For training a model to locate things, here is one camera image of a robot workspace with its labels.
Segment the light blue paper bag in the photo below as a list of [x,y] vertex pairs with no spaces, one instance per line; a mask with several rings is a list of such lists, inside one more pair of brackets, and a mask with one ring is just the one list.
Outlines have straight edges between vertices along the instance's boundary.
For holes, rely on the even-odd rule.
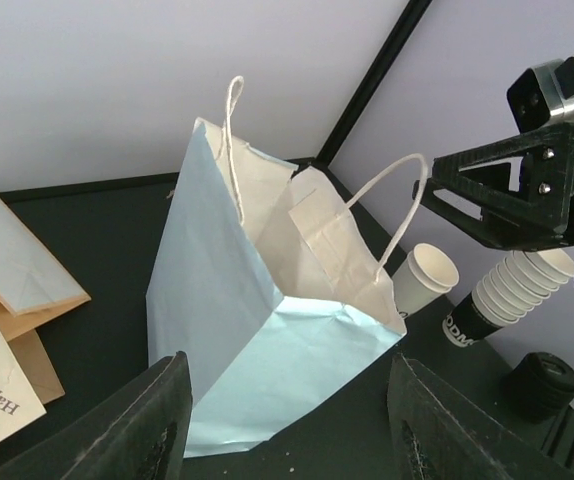
[[150,360],[188,359],[187,457],[271,439],[406,335],[352,205],[229,121],[195,121],[146,294]]

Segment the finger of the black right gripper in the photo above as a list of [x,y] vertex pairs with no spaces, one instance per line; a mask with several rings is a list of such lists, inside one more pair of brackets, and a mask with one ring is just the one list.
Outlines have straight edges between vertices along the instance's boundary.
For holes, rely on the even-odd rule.
[[412,189],[412,198],[419,199],[421,205],[486,248],[550,250],[567,247],[563,238],[539,231],[533,226],[520,227],[486,208],[481,208],[481,215],[474,218],[440,199],[436,195],[438,190],[435,183],[429,180],[423,194],[420,194],[420,182],[416,181]]
[[[517,191],[510,189],[512,159],[528,163]],[[467,200],[531,200],[542,183],[550,194],[567,192],[574,184],[574,122],[439,157],[432,181]]]

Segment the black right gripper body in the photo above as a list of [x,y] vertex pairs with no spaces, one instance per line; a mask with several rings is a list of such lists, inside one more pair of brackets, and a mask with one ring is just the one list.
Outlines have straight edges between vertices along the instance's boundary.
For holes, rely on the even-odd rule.
[[520,196],[535,206],[520,245],[574,245],[574,124],[540,129],[520,166]]

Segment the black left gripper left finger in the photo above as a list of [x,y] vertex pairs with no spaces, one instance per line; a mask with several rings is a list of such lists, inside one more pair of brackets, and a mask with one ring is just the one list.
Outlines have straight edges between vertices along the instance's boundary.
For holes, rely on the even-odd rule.
[[179,351],[0,464],[0,479],[179,479],[192,404],[188,359]]

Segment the single white paper cup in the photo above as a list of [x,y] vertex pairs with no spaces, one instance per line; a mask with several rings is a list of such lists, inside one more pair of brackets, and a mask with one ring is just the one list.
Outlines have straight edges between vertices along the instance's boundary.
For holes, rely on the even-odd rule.
[[419,243],[392,276],[398,313],[407,318],[449,293],[460,276],[454,262],[439,248]]

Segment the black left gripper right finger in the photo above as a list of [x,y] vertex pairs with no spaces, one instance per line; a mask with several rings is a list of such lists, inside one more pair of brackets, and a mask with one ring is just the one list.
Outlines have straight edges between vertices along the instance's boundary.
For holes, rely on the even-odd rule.
[[394,357],[387,407],[395,479],[567,477],[417,360]]

